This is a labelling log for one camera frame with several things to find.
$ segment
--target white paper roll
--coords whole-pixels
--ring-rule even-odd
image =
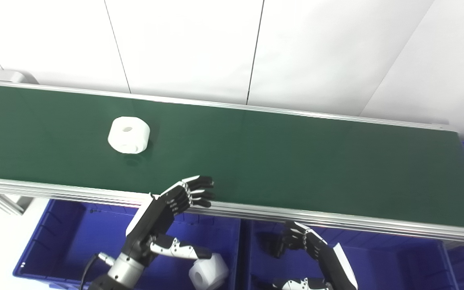
[[[112,122],[108,143],[125,154],[143,152],[148,146],[149,126],[137,117],[119,117]]]
[[[214,290],[228,277],[228,267],[220,254],[211,259],[198,259],[189,270],[189,277],[197,290]]]

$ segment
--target black cable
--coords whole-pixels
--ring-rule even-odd
[[[83,290],[83,285],[85,284],[85,276],[87,275],[87,272],[92,267],[94,262],[96,262],[97,259],[98,259],[98,254],[94,254],[94,255],[92,255],[89,262],[87,262],[87,264],[85,265],[85,269],[83,270],[83,274],[81,275],[81,282],[80,282],[79,290]]]

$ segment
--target paper roll core hole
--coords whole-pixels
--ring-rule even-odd
[[[198,284],[198,285],[202,285],[203,284],[203,278],[201,277],[201,274],[196,272],[195,273],[195,282]]]

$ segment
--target robotic hand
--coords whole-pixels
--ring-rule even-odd
[[[278,255],[284,249],[304,249],[318,262],[325,276],[324,279],[305,278],[281,280],[276,279],[273,287],[282,290],[357,290],[354,272],[340,244],[331,247],[313,229],[298,222],[285,222],[277,248]]]
[[[208,176],[183,179],[166,189],[161,195],[149,195],[130,222],[121,254],[114,260],[106,255],[111,266],[107,274],[97,277],[89,290],[131,290],[140,279],[144,268],[157,255],[183,259],[210,259],[206,248],[181,242],[166,235],[174,217],[192,205],[210,207],[214,194],[206,191],[214,185]]]

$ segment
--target white floor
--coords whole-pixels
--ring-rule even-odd
[[[34,199],[23,216],[8,215],[0,210],[0,290],[49,289],[41,282],[12,276],[47,203],[47,199]]]

